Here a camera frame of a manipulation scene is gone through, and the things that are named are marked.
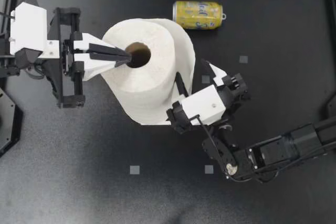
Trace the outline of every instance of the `toilet paper roll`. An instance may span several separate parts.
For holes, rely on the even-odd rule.
[[[136,122],[155,125],[167,119],[167,109],[179,96],[174,88],[177,71],[191,92],[195,52],[189,36],[175,22],[124,20],[111,27],[103,40],[133,55],[131,63],[102,76],[127,115]]]

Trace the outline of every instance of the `black tabletop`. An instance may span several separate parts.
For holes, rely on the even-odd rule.
[[[98,37],[124,19],[171,18],[175,2],[38,1],[48,20],[55,7],[80,7],[81,30]],[[242,73],[253,99],[236,114],[240,146],[319,121],[336,87],[326,2],[215,1],[227,14],[223,26],[188,32],[194,90],[202,88],[201,58]],[[20,141],[0,159],[1,223],[336,222],[333,153],[268,184],[235,184],[203,152],[203,132],[139,126],[100,76],[84,84],[86,104],[78,110],[58,109],[50,83],[24,72],[8,79],[6,92],[24,120]]]

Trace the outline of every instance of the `cable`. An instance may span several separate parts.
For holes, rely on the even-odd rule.
[[[195,117],[197,118],[199,124],[200,124],[200,125],[202,126],[202,128],[204,129],[204,131],[205,131],[205,133],[207,134],[208,138],[211,140],[212,144],[213,144],[214,147],[216,148],[217,153],[218,153],[218,155],[219,155],[218,148],[217,148],[217,146],[216,146],[216,144],[215,144],[215,141],[213,140],[213,138],[212,138],[212,136],[211,136],[209,130],[205,127],[205,125],[204,125],[203,122],[201,121],[199,115],[196,115]],[[229,179],[231,179],[232,181],[234,181],[234,182],[238,182],[238,183],[247,182],[247,181],[250,181],[250,180],[252,179],[252,178],[247,178],[247,179],[241,179],[241,180],[238,180],[238,179],[235,179],[235,178],[231,177],[231,176],[228,175],[227,173],[225,173],[225,175],[226,175]]]
[[[322,150],[322,149],[324,149],[324,148],[326,148],[326,147],[335,145],[335,144],[336,144],[336,142],[332,142],[332,143],[329,143],[329,144],[326,144],[326,145],[319,146],[318,148],[315,148],[315,149],[313,149],[311,152],[307,153],[306,155],[299,157],[298,159],[296,159],[296,160],[290,162],[289,164],[287,164],[287,165],[285,165],[285,166],[283,166],[283,167],[281,167],[281,168],[277,168],[277,169],[273,169],[273,170],[267,170],[267,171],[262,172],[262,173],[260,173],[260,174],[266,174],[266,173],[272,173],[272,172],[280,172],[280,171],[282,171],[282,170],[284,170],[284,169],[287,169],[288,167],[290,167],[290,166],[292,166],[292,165],[294,165],[294,164],[296,164],[296,163],[302,161],[302,160],[305,159],[306,157],[308,157],[308,156],[314,154],[315,152],[317,152],[317,151],[319,151],[319,150]]]
[[[4,17],[6,17],[6,18],[15,19],[15,17],[13,17],[13,16],[11,16],[11,15],[7,15],[7,14],[5,14],[5,13],[3,13],[3,12],[0,12],[0,15],[4,16]]]
[[[263,179],[261,179],[261,178],[255,178],[255,180],[258,181],[258,182],[260,182],[260,183],[262,183],[262,184],[265,184],[265,183],[268,183],[268,182],[272,181],[272,180],[275,179],[276,177],[278,177],[278,175],[279,175],[279,171],[276,171],[276,172],[274,173],[274,176],[273,176],[272,178],[268,179],[268,180],[263,180]]]
[[[38,69],[37,68],[37,66],[34,66],[34,70],[37,72],[37,73],[39,73],[40,75],[38,76],[38,75],[36,75],[36,74],[32,74],[32,73],[30,73],[29,71],[31,70],[31,68],[28,68],[28,69],[25,69],[25,72],[27,73],[27,75],[30,77],[30,78],[32,78],[32,79],[34,79],[34,80],[42,80],[43,78],[44,78],[44,73],[40,70],[40,69]]]

